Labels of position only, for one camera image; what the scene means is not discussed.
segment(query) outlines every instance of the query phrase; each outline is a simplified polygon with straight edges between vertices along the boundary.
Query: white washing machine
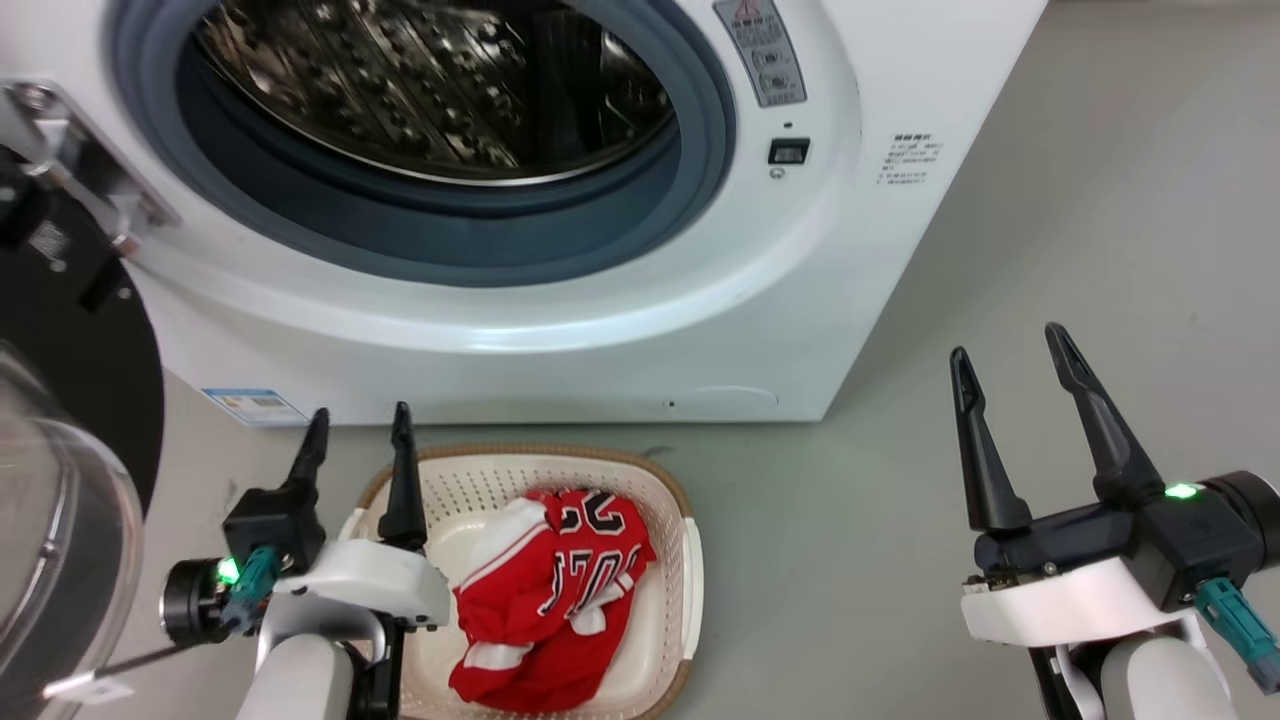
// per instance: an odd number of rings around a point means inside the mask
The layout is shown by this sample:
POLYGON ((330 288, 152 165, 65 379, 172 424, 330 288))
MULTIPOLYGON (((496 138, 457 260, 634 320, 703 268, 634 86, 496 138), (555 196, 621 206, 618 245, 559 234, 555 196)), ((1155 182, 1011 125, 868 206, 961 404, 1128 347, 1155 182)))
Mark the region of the white washing machine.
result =
POLYGON ((813 421, 1043 4, 6 0, 0 81, 250 424, 813 421))

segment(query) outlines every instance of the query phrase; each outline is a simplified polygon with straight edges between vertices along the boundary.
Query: laundry basket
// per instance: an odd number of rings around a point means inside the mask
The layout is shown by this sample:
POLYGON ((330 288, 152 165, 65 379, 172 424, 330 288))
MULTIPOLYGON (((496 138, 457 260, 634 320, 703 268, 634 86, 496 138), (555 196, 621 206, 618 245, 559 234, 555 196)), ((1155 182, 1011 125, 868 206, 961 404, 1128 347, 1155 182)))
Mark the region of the laundry basket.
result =
MULTIPOLYGON (((390 468, 369 484, 343 537, 376 538, 390 468)), ((626 635, 595 698, 545 720, 650 720, 685 687, 703 619, 703 550, 689 498, 657 462, 637 455, 550 445, 479 445, 419 455, 429 541, 426 555, 452 585, 489 518, 531 489, 600 488, 635 502, 658 561, 636 584, 626 635)), ((457 618, 457 607, 453 607, 457 618)), ((497 720, 518 714, 463 702, 449 673, 467 648, 456 625, 410 635, 401 714, 420 720, 497 720)))

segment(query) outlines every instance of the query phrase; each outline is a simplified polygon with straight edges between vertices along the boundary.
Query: metal hinge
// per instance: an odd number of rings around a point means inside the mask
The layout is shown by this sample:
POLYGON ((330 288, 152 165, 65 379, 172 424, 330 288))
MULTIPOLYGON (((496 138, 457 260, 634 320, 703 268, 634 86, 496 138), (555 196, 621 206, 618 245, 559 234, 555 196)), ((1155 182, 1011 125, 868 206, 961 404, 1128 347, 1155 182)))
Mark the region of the metal hinge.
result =
POLYGON ((177 214, 113 152, 55 85, 0 79, 0 146, 22 169, 88 210, 120 256, 177 214))

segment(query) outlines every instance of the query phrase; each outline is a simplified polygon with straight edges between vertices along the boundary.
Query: blue and white sticker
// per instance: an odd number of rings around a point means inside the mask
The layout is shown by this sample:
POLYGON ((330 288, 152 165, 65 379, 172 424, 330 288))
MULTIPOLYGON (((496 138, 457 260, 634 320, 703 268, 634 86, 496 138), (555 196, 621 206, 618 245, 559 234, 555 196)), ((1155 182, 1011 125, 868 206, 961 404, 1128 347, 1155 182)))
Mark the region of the blue and white sticker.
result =
POLYGON ((205 388, 205 395, 253 428, 307 424, 307 416, 274 389, 205 388))

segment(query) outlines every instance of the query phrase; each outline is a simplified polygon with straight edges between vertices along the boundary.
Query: green light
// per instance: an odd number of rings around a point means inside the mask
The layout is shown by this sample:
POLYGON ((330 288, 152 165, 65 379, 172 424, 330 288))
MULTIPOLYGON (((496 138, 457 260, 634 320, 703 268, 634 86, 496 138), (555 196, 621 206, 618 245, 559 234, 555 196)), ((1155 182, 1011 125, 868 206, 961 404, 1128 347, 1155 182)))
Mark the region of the green light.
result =
POLYGON ((228 585, 234 585, 239 580, 239 568, 236 566, 234 557, 227 557, 218 564, 218 579, 228 585))
POLYGON ((1178 500, 1188 500, 1196 497, 1199 488, 1196 486, 1189 486, 1187 483, 1179 483, 1176 486, 1169 486, 1165 488, 1165 497, 1176 497, 1178 500))

